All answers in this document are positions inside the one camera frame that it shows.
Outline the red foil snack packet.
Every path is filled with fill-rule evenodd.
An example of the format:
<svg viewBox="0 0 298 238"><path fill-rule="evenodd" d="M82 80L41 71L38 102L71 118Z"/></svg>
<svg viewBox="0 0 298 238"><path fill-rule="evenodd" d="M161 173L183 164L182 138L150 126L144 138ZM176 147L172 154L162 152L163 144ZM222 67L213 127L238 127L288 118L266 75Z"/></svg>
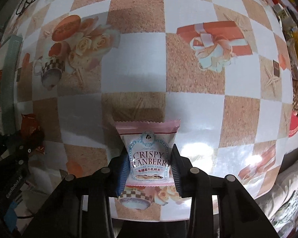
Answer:
<svg viewBox="0 0 298 238"><path fill-rule="evenodd" d="M36 119L36 115L33 113L22 114L21 115L21 136L25 140L34 134L35 138L38 138L39 145L35 149L36 152L44 155L45 145L44 145L44 132L40 126L39 121Z"/></svg>

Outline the white cardboard box tray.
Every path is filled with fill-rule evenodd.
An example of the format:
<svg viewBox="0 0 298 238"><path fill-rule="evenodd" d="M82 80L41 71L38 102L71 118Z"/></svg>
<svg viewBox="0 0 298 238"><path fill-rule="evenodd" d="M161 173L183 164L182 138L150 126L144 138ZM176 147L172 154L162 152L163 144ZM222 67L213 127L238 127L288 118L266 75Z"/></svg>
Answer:
<svg viewBox="0 0 298 238"><path fill-rule="evenodd" d="M22 38L11 35L0 47L0 134L16 130L14 114L14 82Z"/></svg>

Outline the pink crispy cranberry packet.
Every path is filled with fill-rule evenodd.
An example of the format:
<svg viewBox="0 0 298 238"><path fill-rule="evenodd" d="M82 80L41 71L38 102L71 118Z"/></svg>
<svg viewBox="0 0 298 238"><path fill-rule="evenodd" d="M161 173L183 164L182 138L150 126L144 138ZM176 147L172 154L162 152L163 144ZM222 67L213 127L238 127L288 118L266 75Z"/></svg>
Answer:
<svg viewBox="0 0 298 238"><path fill-rule="evenodd" d="M117 121L129 157L127 186L173 185L170 159L180 120Z"/></svg>

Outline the patterned checkered tablecloth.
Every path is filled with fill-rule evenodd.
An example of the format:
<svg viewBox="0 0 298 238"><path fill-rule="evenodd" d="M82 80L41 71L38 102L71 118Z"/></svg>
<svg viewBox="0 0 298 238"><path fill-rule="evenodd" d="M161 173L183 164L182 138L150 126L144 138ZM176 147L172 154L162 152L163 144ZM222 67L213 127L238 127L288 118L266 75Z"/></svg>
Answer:
<svg viewBox="0 0 298 238"><path fill-rule="evenodd" d="M180 120L193 166L274 193L292 140L292 78L269 0L16 0L15 126L33 113L33 183L92 174L119 153L116 121Z"/></svg>

